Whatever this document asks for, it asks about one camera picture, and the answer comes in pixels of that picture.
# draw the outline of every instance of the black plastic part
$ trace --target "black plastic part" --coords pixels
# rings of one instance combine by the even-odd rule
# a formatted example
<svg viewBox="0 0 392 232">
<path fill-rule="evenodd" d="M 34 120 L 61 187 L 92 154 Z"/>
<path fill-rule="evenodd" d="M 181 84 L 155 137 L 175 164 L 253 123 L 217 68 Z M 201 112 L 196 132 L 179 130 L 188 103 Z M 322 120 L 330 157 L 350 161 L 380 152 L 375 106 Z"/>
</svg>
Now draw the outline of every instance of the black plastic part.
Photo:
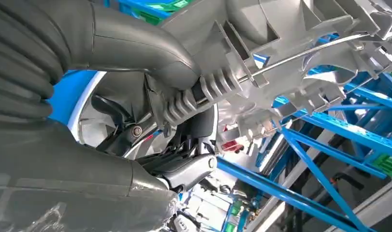
<svg viewBox="0 0 392 232">
<path fill-rule="evenodd" d="M 364 188 L 363 184 L 361 184 L 359 181 L 357 181 L 352 176 L 350 176 L 346 173 L 337 173 L 332 177 L 332 179 L 335 181 L 343 179 L 343 180 L 347 181 L 350 185 L 354 186 L 359 191 L 361 191 Z"/>
<path fill-rule="evenodd" d="M 199 182 L 204 191 L 218 192 L 218 188 L 213 185 L 208 179 L 204 178 Z"/>
<path fill-rule="evenodd" d="M 115 101 L 98 95 L 93 95 L 91 102 L 95 110 L 109 115 L 112 118 L 114 124 L 119 126 L 121 129 L 125 122 L 134 122 L 134 119 L 129 115 L 129 113 Z"/>
<path fill-rule="evenodd" d="M 143 72 L 108 72 L 95 93 L 116 102 L 139 122 L 151 110 L 144 82 Z"/>
<path fill-rule="evenodd" d="M 220 192 L 221 193 L 223 193 L 223 194 L 230 194 L 230 192 L 231 192 L 231 188 L 230 188 L 230 186 L 228 186 L 228 185 L 220 185 Z"/>
<path fill-rule="evenodd" d="M 193 93 L 196 102 L 206 97 L 203 93 L 202 84 L 200 83 L 200 81 L 196 82 L 193 85 L 193 87 L 191 88 L 191 92 Z"/>
<path fill-rule="evenodd" d="M 143 157 L 141 160 L 146 160 L 146 162 L 142 163 L 141 161 L 138 161 L 142 163 L 142 166 L 146 171 L 149 173 L 157 173 L 155 170 L 169 162 L 172 161 L 180 161 L 183 160 L 183 157 L 188 156 L 189 152 L 167 152 L 166 154 L 161 154 L 156 157 Z"/>
<path fill-rule="evenodd" d="M 177 194 L 138 163 L 80 145 L 47 118 L 53 85 L 87 68 L 143 70 L 180 89 L 200 73 L 169 33 L 112 9 L 0 0 L 0 227 L 143 232 L 175 212 Z"/>
<path fill-rule="evenodd" d="M 123 156 L 131 149 L 132 141 L 128 138 L 128 136 L 130 136 L 129 134 L 131 134 L 130 130 L 118 130 L 115 134 L 112 133 L 108 135 L 106 139 L 96 147 L 96 150 L 107 154 Z"/>
<path fill-rule="evenodd" d="M 194 157 L 182 156 L 162 163 L 154 169 L 153 173 L 163 176 L 173 188 L 182 186 L 183 191 L 192 189 L 213 171 L 209 167 L 212 155 L 198 155 Z"/>
<path fill-rule="evenodd" d="M 198 222 L 197 219 L 195 217 L 193 217 L 192 215 L 187 214 L 187 213 L 185 213 L 183 211 L 177 211 L 177 214 L 178 215 L 183 215 L 185 218 L 189 219 L 191 222 L 193 222 L 194 225 L 196 225 L 196 227 L 198 229 L 200 229 L 202 227 L 202 224 L 200 222 Z"/>
<path fill-rule="evenodd" d="M 185 122 L 187 133 L 191 138 L 201 138 L 210 136 L 214 130 L 215 110 L 212 106 L 210 109 L 203 111 Z"/>
</svg>

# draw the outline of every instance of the blue shelving frame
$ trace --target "blue shelving frame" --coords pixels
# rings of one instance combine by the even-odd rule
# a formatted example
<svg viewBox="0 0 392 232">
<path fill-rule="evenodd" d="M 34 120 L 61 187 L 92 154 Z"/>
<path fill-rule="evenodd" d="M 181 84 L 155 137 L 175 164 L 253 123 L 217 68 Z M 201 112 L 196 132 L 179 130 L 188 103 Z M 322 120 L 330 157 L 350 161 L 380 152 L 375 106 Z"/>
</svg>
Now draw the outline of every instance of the blue shelving frame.
<svg viewBox="0 0 392 232">
<path fill-rule="evenodd" d="M 170 3 L 172 0 L 118 0 L 119 10 L 125 14 L 132 15 L 136 18 L 138 16 L 131 10 L 132 8 L 139 11 L 147 12 L 151 15 L 157 16 L 158 18 L 167 18 L 171 15 L 169 12 L 157 10 L 153 7 L 148 6 L 150 3 Z"/>
<path fill-rule="evenodd" d="M 360 73 L 353 82 L 345 85 L 344 89 L 347 91 L 352 90 L 368 77 L 366 73 Z M 273 107 L 278 108 L 284 104 L 288 104 L 288 100 L 283 97 L 278 97 L 274 101 Z M 355 114 L 355 111 L 360 109 L 365 110 L 365 114 L 362 117 Z M 218 160 L 218 168 L 344 231 L 373 231 L 364 226 L 356 217 L 346 201 L 339 195 L 330 180 L 303 150 L 299 142 L 316 148 L 331 157 L 378 178 L 383 179 L 387 177 L 385 173 L 374 167 L 372 163 L 382 153 L 387 153 L 392 156 L 392 77 L 387 73 L 381 74 L 378 80 L 370 81 L 364 87 L 360 87 L 348 94 L 343 105 L 333 106 L 329 111 L 332 110 L 342 110 L 345 113 L 347 121 L 334 118 L 328 115 L 328 112 L 307 115 L 306 110 L 300 110 L 293 115 L 300 117 L 306 122 L 305 127 L 301 131 L 294 131 L 285 127 L 278 130 L 278 132 L 284 135 L 290 147 L 272 170 L 269 178 L 253 173 L 236 164 L 229 163 L 222 158 Z M 305 133 L 308 128 L 311 128 L 311 125 L 328 129 L 350 139 L 354 143 L 355 156 L 346 154 L 306 136 Z M 317 202 L 273 182 L 282 169 L 285 168 L 291 156 L 291 150 L 307 164 L 314 177 L 329 192 L 346 216 L 333 212 L 331 209 L 319 205 Z"/>
</svg>

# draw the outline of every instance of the hex bolt head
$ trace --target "hex bolt head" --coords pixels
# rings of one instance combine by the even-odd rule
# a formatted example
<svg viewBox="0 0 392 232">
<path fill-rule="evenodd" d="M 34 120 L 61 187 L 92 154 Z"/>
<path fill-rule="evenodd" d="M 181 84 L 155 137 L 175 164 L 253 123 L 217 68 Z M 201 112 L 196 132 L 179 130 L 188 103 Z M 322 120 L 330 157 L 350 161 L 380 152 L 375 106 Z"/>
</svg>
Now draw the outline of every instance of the hex bolt head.
<svg viewBox="0 0 392 232">
<path fill-rule="evenodd" d="M 142 128 L 139 126 L 134 126 L 131 130 L 133 137 L 139 137 L 142 135 Z"/>
</svg>

